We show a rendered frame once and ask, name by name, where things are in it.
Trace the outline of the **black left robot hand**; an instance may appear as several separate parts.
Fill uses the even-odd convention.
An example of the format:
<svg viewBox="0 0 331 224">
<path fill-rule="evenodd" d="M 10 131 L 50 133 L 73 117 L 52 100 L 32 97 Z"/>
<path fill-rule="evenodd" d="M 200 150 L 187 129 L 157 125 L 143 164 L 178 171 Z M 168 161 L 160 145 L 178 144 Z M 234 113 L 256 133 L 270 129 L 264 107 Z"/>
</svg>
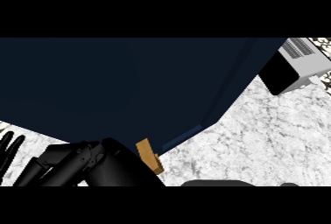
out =
<svg viewBox="0 0 331 224">
<path fill-rule="evenodd" d="M 2 177 L 5 175 L 8 166 L 14 160 L 16 152 L 24 141 L 24 136 L 20 135 L 13 143 L 10 143 L 13 138 L 13 131 L 4 133 L 0 139 L 0 185 L 2 183 Z M 24 167 L 23 177 L 17 179 L 18 186 L 52 186 L 51 184 L 51 173 L 47 171 L 54 166 L 54 159 L 50 157 L 45 151 L 39 157 L 32 157 L 29 160 L 29 165 Z"/>
</svg>

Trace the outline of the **dark navy cabinet door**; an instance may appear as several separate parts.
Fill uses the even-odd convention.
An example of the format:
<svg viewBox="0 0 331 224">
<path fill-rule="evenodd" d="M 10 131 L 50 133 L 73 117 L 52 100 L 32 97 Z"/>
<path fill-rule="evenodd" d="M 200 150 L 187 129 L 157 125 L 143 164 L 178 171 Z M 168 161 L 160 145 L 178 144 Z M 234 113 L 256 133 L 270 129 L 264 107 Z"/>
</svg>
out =
<svg viewBox="0 0 331 224">
<path fill-rule="evenodd" d="M 221 118 L 282 38 L 0 38 L 0 120 L 165 153 Z"/>
</svg>

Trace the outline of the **grey and black appliance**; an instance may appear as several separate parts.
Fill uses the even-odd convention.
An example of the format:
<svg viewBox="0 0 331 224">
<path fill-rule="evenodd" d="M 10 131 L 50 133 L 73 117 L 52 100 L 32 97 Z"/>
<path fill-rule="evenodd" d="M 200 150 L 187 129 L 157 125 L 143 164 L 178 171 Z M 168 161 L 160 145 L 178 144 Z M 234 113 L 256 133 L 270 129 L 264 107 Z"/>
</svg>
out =
<svg viewBox="0 0 331 224">
<path fill-rule="evenodd" d="M 307 86 L 331 71 L 331 59 L 308 38 L 287 38 L 258 73 L 271 95 Z"/>
</svg>

